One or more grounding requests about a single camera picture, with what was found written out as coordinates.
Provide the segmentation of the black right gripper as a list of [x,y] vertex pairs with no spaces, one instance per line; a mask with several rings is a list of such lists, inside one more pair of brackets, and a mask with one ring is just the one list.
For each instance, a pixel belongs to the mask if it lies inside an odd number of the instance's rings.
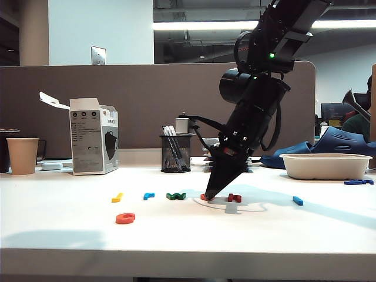
[[247,170],[247,159],[259,147],[263,135],[263,129],[220,129],[219,145],[209,147],[213,167],[205,191],[206,199],[214,198]]

